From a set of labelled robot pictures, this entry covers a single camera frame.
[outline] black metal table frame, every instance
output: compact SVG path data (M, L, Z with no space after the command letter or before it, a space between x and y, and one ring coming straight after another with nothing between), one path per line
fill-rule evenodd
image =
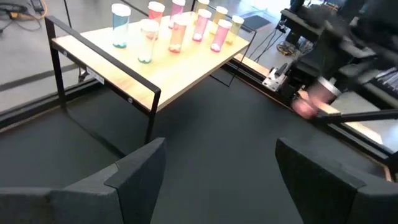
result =
M134 70L131 68L127 67L125 64L111 56L110 54L106 53L104 50L100 49L97 47L95 44L91 43L89 40L84 38L80 33L77 31L73 30L57 18L53 16L48 16L45 18L45 26L47 30L47 37L49 39L49 46L50 46L50 51L51 51L51 58L52 58L52 63L53 63L53 69L54 69L54 74L55 74L55 81L57 84L57 93L59 97L59 103L62 108L66 108L66 103L67 99L65 96L65 88L63 86L63 78L62 78L62 70L61 70L61 64L60 64L60 57L59 57L59 52L63 54L65 57L69 58L72 62L77 64L79 67L87 70L88 66L82 62L80 59L76 58L73 54L71 54L67 49L63 48L61 45L58 45L56 42L54 42L52 39L56 38L55 34L55 26L61 28L61 30L65 31L67 34L71 35L72 37L76 38L79 42L96 52L98 55L101 57L105 58L107 61L112 63L114 66L116 66L118 69L122 70L126 74L128 74L130 77L138 81L140 84L144 85L146 88L148 88L150 91L154 93L154 99L152 102L151 109L148 110L145 106L141 105L136 99L133 97L127 95L125 92L120 90L116 85L112 84L111 82L107 81L105 78L103 85L114 91L116 94L118 94L121 98L135 106L139 111L143 112L145 115L149 117L149 122L148 122L148 127L145 135L145 143L148 143L150 141L151 133L154 127L154 122L155 122L155 116L157 112L157 106L159 104L159 98L161 94L161 90L159 87L151 83L149 80L145 79L144 77L140 76L138 73L136 73ZM95 71L94 69L90 68L90 70L96 72L97 75L100 75L100 72Z

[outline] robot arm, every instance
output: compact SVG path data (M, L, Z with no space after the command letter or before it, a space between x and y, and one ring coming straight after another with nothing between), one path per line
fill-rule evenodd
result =
M327 103L345 89L353 89L360 85L364 78L372 79L373 77L366 77L369 76L370 70L387 70L398 66L398 19L395 19L394 12L397 8L396 0L371 1L356 26L349 26L341 18L332 15L323 20L324 32L329 32L331 36L330 45L339 47L357 58L374 56L371 60L358 64L347 81L338 88L320 77L318 82L308 89L310 100L300 99L293 102L293 108L297 113L311 118L317 114L317 104Z

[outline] dark floor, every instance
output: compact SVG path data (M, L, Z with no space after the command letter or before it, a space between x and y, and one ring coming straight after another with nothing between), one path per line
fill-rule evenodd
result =
M147 119L110 91L69 109L124 152L143 141ZM279 137L383 174L239 80L227 88L204 79L160 112L154 136L166 137L168 159L152 223L301 223L274 156ZM116 159L55 110L0 135L0 186L63 187Z

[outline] machine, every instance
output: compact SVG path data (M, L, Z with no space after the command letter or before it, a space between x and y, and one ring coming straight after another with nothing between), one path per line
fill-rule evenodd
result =
M321 43L318 43L321 49L327 46L334 53L337 51L344 52L351 58L351 63L349 65L345 63L333 65L331 63L332 66L327 67L325 66L326 63L323 62L323 66L318 72L311 72L311 68L303 67L303 64L300 63L302 58L300 58L290 65L272 68L270 75L265 79L260 75L252 75L251 78L246 78L246 80L271 95L271 97L275 97L290 106L294 100L299 98L299 90L308 90L314 84L319 85L320 83L320 85L327 87L326 89L330 90L330 87L332 87L334 90L339 90L335 93L344 92L353 90L378 75L388 73L389 70L395 70L394 67L398 65L398 22L394 19L394 9L397 6L398 2L389 0L369 2L367 11L361 16L356 26L350 26L339 16L325 15L320 14L323 12L314 11L314 18L324 18L323 26L325 30L322 34ZM330 78L336 80L334 85L326 82ZM262 87L255 84L255 79L260 79ZM355 136L352 143L358 146L362 145L361 148L364 148L363 143L359 143L358 140L364 141L371 147L364 149L363 152L389 166L393 178L396 178L394 176L397 171L398 155L367 139L362 134L353 133L343 123L397 118L398 110L390 109L367 113L331 115L324 115L320 112L312 120L316 123L343 127L343 129L349 131L351 137Z

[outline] pink liquid jar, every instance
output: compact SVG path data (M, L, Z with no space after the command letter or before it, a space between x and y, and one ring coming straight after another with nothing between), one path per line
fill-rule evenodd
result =
M185 0L173 0L172 13L170 15L170 24L169 24L170 29L173 29L175 17L181 15L182 12L184 11L184 6L185 6Z
M162 3L152 1L149 2L148 9L148 19L155 20L157 23L160 24L160 22L162 21L165 6Z
M205 35L207 23L210 17L211 12L207 11L206 9L199 9L197 24L195 26L195 30L193 31L193 41L201 42L203 36Z
M218 22L218 28L216 35L214 36L213 43L211 44L210 49L214 52L220 52L221 48L225 42L226 36L228 35L229 29L231 28L232 23L228 22L224 19L221 19Z
M185 30L187 29L188 21L190 20L186 16L182 15L175 18L169 51L173 53L181 52L182 42L184 40Z

